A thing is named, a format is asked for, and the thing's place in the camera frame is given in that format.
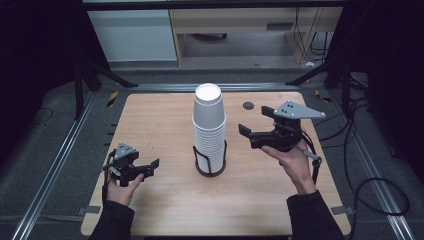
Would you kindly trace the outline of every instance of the right hand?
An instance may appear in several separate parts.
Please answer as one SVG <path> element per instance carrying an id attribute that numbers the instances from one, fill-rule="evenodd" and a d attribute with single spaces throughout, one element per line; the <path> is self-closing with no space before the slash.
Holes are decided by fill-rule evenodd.
<path id="1" fill-rule="evenodd" d="M 308 157 L 300 149 L 308 149 L 308 145 L 303 140 L 289 152 L 280 152 L 269 146 L 262 146 L 261 148 L 263 152 L 280 162 L 299 195 L 314 193 L 316 188 L 309 170 Z"/>

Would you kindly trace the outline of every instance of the stack of paper cups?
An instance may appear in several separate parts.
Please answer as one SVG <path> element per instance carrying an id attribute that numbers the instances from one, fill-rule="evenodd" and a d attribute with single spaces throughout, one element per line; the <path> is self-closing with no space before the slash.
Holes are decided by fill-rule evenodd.
<path id="1" fill-rule="evenodd" d="M 196 166 L 200 173 L 219 175 L 225 168 L 225 123 L 221 89 L 212 83 L 196 88 L 193 126 Z"/>

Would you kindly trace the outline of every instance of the left hand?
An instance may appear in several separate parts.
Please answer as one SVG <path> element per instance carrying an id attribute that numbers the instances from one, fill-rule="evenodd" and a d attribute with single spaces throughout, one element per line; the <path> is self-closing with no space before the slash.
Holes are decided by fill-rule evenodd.
<path id="1" fill-rule="evenodd" d="M 107 200 L 113 201 L 124 206 L 129 206 L 134 195 L 135 189 L 143 181 L 144 175 L 138 175 L 128 187 L 121 187 L 117 184 L 117 180 L 112 178 L 107 186 Z"/>

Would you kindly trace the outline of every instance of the black strap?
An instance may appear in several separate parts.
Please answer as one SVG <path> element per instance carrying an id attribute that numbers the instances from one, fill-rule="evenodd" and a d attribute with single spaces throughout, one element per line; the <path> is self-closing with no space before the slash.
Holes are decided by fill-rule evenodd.
<path id="1" fill-rule="evenodd" d="M 314 144 L 312 143 L 312 140 L 308 136 L 308 134 L 306 134 L 305 132 L 303 132 L 302 139 L 306 142 L 306 144 L 308 144 L 308 146 L 311 149 L 312 153 L 314 155 L 316 155 Z M 317 159 L 312 160 L 312 166 L 314 167 L 313 170 L 312 170 L 312 180 L 314 181 L 314 184 L 317 183 L 318 172 L 319 172 L 319 167 L 321 166 L 321 163 L 322 163 L 321 157 L 318 157 Z"/>

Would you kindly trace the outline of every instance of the black sleeve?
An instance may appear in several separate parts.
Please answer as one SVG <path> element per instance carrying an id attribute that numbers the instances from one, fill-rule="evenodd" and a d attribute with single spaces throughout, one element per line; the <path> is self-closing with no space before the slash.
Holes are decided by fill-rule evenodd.
<path id="1" fill-rule="evenodd" d="M 99 222 L 88 240 L 130 240 L 134 210 L 107 201 Z"/>
<path id="2" fill-rule="evenodd" d="M 345 239 L 319 191 L 287 199 L 293 240 Z"/>

